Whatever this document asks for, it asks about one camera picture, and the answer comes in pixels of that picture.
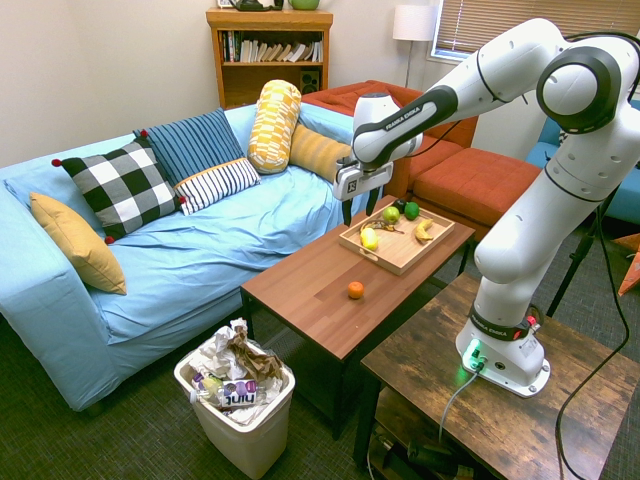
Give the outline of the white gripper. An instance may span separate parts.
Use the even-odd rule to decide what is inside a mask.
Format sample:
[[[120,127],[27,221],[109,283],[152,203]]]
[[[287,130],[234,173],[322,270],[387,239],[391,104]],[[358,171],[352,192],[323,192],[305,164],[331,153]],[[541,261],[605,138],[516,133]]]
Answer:
[[[377,188],[387,184],[393,174],[393,164],[386,163],[380,168],[365,171],[363,163],[349,157],[336,161],[336,173],[333,183],[334,197],[342,202],[343,223],[351,225],[352,198],[369,191],[366,215],[371,216],[378,201]]]

